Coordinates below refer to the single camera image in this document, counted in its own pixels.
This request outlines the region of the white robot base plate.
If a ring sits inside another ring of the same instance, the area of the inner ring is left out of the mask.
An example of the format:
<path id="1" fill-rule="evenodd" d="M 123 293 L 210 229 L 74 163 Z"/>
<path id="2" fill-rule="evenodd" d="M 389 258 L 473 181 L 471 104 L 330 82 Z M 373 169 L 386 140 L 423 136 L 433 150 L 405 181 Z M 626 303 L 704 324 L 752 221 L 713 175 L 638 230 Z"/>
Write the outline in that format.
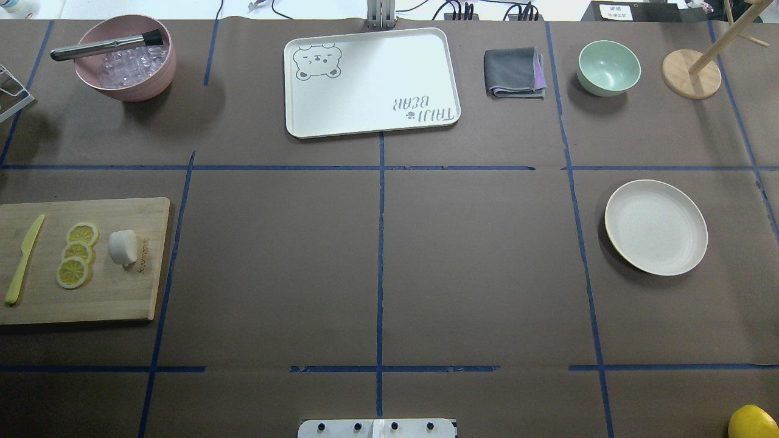
<path id="1" fill-rule="evenodd" d="M 298 437 L 457 437 L 456 422 L 443 418 L 306 420 Z"/>

